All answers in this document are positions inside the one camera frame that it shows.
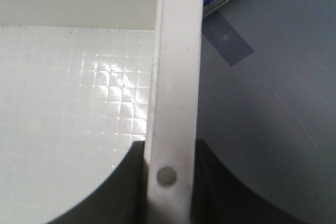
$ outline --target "curved edge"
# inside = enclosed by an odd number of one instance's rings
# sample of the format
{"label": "curved edge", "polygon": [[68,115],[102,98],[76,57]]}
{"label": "curved edge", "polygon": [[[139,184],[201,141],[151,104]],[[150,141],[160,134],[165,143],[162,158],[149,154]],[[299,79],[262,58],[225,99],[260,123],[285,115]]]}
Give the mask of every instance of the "curved edge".
{"label": "curved edge", "polygon": [[48,224],[139,223],[144,142],[134,142],[114,172],[86,199]]}
{"label": "curved edge", "polygon": [[240,182],[204,140],[196,141],[192,223],[307,224]]}

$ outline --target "gray floor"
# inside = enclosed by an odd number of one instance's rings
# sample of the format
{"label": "gray floor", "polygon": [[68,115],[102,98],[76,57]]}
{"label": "gray floor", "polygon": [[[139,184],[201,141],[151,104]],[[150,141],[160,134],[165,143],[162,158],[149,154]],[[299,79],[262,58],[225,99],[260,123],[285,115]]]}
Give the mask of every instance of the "gray floor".
{"label": "gray floor", "polygon": [[203,36],[197,137],[273,204],[336,223],[336,0],[219,12],[254,53],[230,67]]}

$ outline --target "white plastic strip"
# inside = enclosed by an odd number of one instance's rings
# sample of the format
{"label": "white plastic strip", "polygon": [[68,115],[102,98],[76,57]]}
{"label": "white plastic strip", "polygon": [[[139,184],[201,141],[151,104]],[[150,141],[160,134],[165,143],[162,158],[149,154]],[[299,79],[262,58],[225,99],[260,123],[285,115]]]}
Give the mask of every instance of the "white plastic strip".
{"label": "white plastic strip", "polygon": [[189,223],[202,6],[203,0],[158,0],[146,139],[150,224]]}

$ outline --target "gray tape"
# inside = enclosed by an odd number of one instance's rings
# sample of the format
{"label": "gray tape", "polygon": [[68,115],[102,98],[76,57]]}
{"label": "gray tape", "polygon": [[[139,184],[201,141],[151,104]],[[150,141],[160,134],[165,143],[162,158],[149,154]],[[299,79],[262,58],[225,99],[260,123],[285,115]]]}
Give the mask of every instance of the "gray tape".
{"label": "gray tape", "polygon": [[231,67],[254,52],[218,11],[203,19],[202,33]]}

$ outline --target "round hole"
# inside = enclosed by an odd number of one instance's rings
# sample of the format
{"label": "round hole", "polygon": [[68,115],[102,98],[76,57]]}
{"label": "round hole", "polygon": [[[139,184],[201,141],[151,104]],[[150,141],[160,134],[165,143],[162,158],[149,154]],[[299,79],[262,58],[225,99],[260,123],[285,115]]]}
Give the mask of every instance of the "round hole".
{"label": "round hole", "polygon": [[163,167],[158,171],[156,176],[157,182],[163,186],[171,186],[176,182],[176,172],[171,167]]}

